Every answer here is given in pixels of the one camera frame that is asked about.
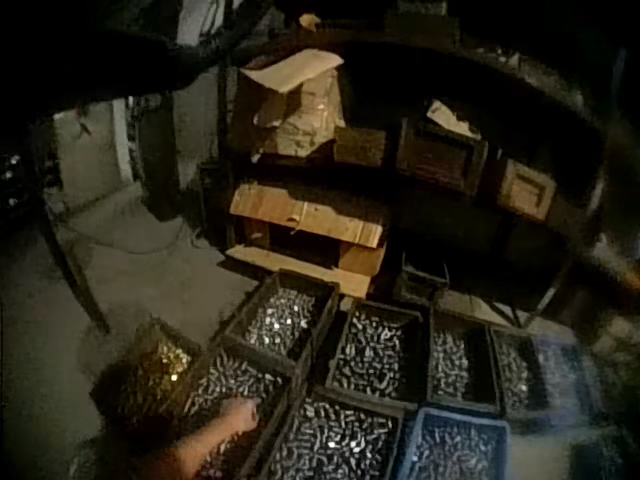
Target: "concrete floor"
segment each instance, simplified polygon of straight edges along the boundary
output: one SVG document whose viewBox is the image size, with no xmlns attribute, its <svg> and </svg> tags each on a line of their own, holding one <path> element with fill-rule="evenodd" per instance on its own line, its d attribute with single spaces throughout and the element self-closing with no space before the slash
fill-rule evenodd
<svg viewBox="0 0 640 480">
<path fill-rule="evenodd" d="M 149 313 L 204 344 L 219 320 L 255 287 L 255 280 L 222 268 L 223 255 L 194 243 L 181 222 L 157 222 L 142 206 L 139 188 L 132 186 L 73 224 L 134 251 L 173 245 L 177 235 L 168 250 L 131 255 L 61 232 L 107 312 L 113 328 L 108 339 L 89 324 L 35 229 L 24 229 L 2 246 L 4 472 L 21 479 L 67 476 L 77 444 L 100 429 L 88 396 L 97 373 L 122 351 Z M 446 301 L 487 315 L 467 295 L 456 300 L 452 294 Z M 570 445 L 591 434 L 514 435 L 508 477 L 567 478 Z"/>
</svg>

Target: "person's arm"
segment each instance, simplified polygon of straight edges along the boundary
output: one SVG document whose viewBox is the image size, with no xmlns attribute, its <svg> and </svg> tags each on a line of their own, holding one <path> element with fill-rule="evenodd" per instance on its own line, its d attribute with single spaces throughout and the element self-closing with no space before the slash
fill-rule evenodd
<svg viewBox="0 0 640 480">
<path fill-rule="evenodd" d="M 236 434 L 258 425 L 256 402 L 231 398 L 222 404 L 220 416 L 197 432 L 178 441 L 173 448 L 146 459 L 139 469 L 140 480 L 190 480 L 207 454 Z"/>
</svg>

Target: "metal part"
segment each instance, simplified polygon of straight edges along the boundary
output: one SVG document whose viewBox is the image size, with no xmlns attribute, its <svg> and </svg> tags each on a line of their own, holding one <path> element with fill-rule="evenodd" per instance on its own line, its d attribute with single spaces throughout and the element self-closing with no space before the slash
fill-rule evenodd
<svg viewBox="0 0 640 480">
<path fill-rule="evenodd" d="M 223 400 L 234 396 L 255 398 L 258 402 L 260 426 L 269 417 L 272 400 L 283 379 L 274 374 L 261 372 L 246 361 L 231 357 L 224 350 L 216 356 L 209 371 L 198 382 L 184 407 L 188 430 L 205 424 L 215 418 Z M 203 463 L 198 477 L 227 478 L 242 466 L 255 442 L 256 431 L 232 438 L 211 452 Z"/>
<path fill-rule="evenodd" d="M 473 424 L 423 425 L 407 480 L 491 480 L 497 438 Z"/>
<path fill-rule="evenodd" d="M 397 399 L 403 375 L 402 327 L 355 311 L 336 364 L 333 384 L 369 395 Z"/>
<path fill-rule="evenodd" d="M 435 332 L 432 359 L 434 393 L 462 400 L 470 380 L 464 337 L 449 330 Z"/>
<path fill-rule="evenodd" d="M 286 356 L 297 340 L 311 330 L 316 298 L 280 288 L 249 324 L 244 339 L 260 348 Z"/>
<path fill-rule="evenodd" d="M 579 411 L 579 358 L 571 347 L 538 343 L 537 356 L 542 367 L 549 403 L 553 408 Z"/>
<path fill-rule="evenodd" d="M 383 478 L 393 429 L 391 418 L 306 398 L 274 456 L 269 478 Z"/>
<path fill-rule="evenodd" d="M 498 361 L 502 372 L 504 396 L 509 410 L 525 410 L 529 405 L 529 366 L 516 345 L 505 340 L 497 342 Z"/>
<path fill-rule="evenodd" d="M 166 339 L 146 352 L 127 376 L 118 396 L 118 415 L 132 426 L 159 413 L 191 363 L 191 356 Z"/>
</svg>

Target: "hand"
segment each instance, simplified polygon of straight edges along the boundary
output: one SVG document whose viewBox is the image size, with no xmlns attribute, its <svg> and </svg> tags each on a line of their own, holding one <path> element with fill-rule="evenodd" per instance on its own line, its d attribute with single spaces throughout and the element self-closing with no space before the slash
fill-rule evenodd
<svg viewBox="0 0 640 480">
<path fill-rule="evenodd" d="M 220 418 L 233 430 L 234 434 L 248 432 L 258 426 L 258 412 L 253 398 L 229 398 L 222 402 Z"/>
</svg>

